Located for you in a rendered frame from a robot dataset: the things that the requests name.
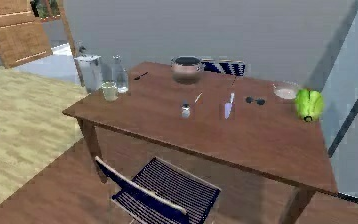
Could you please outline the blue striped chair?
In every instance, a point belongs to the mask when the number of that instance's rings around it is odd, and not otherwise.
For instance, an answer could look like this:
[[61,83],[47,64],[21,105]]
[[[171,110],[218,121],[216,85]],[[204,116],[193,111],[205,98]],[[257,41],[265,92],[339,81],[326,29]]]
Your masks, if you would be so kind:
[[201,63],[205,71],[234,76],[243,76],[245,74],[246,64],[243,61],[202,59]]
[[132,179],[99,156],[95,162],[120,187],[111,201],[139,224],[204,224],[221,193],[218,186],[158,157]]

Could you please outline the pale green mug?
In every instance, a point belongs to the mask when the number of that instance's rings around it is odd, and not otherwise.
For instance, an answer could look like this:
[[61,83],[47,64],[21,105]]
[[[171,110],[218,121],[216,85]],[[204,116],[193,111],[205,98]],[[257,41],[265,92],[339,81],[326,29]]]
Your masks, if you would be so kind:
[[107,81],[102,84],[102,92],[106,101],[115,101],[117,99],[117,87],[116,83]]

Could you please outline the black dumbbell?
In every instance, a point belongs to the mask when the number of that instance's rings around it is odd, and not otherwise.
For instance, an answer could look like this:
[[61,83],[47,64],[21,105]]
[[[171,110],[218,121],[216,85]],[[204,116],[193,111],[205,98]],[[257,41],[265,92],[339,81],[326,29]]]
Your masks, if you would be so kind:
[[245,101],[246,101],[246,103],[249,103],[249,104],[255,102],[258,105],[264,105],[266,103],[266,101],[264,99],[262,99],[262,98],[254,99],[253,97],[250,97],[250,96],[246,97]]

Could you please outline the clear glass bottle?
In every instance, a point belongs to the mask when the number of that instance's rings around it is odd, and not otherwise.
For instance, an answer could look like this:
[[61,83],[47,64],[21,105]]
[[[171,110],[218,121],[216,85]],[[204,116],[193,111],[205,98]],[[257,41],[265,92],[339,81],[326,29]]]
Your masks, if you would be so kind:
[[126,93],[129,89],[128,74],[121,63],[121,57],[113,57],[112,76],[119,93]]

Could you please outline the copper pot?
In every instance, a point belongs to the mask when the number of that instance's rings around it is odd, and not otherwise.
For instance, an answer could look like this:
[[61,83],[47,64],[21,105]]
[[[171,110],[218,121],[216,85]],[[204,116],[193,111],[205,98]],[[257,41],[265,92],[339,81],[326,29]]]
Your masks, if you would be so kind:
[[180,84],[195,84],[201,79],[204,66],[195,56],[177,56],[171,60],[172,78]]

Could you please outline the green lettuce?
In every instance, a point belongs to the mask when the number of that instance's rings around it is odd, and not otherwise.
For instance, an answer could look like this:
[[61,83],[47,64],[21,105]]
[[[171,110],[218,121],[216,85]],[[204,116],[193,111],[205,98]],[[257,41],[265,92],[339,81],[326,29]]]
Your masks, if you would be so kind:
[[298,116],[303,121],[316,121],[323,112],[323,96],[315,90],[300,89],[295,98],[295,108]]

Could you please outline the brown wooden cupboard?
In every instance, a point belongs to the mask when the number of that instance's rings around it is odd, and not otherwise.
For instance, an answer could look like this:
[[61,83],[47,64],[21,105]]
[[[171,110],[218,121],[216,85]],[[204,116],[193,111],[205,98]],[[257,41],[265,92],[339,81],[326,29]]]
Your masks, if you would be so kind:
[[30,0],[0,0],[0,61],[13,68],[52,55],[51,44],[44,30],[46,22],[61,20],[72,55],[75,41],[66,18],[63,0],[57,0],[60,15],[35,17]]

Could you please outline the white plate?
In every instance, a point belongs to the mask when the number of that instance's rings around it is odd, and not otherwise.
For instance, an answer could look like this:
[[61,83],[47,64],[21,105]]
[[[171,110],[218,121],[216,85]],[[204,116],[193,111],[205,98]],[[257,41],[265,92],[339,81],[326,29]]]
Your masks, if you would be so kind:
[[300,86],[293,82],[279,82],[273,85],[274,94],[286,100],[293,100],[300,89]]

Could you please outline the brown wooden table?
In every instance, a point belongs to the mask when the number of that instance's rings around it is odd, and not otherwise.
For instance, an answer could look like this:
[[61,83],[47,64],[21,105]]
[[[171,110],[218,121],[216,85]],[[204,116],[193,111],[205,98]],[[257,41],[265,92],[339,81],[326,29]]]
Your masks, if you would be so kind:
[[[169,66],[152,62],[134,67],[130,77],[128,93],[114,102],[96,91],[64,110],[77,119],[91,155],[101,152],[95,130],[102,128],[289,184],[294,192],[279,224],[294,224],[315,193],[337,193],[319,123],[300,120],[271,82],[205,72],[198,83],[182,85]],[[246,103],[249,96],[266,103]],[[188,118],[183,103],[190,105]]]

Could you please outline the green house plant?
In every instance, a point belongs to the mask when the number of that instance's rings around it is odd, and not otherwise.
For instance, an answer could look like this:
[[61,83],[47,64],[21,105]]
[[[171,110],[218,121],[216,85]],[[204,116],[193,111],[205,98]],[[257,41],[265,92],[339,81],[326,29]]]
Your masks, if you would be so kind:
[[30,6],[35,17],[45,19],[60,15],[57,0],[30,0]]

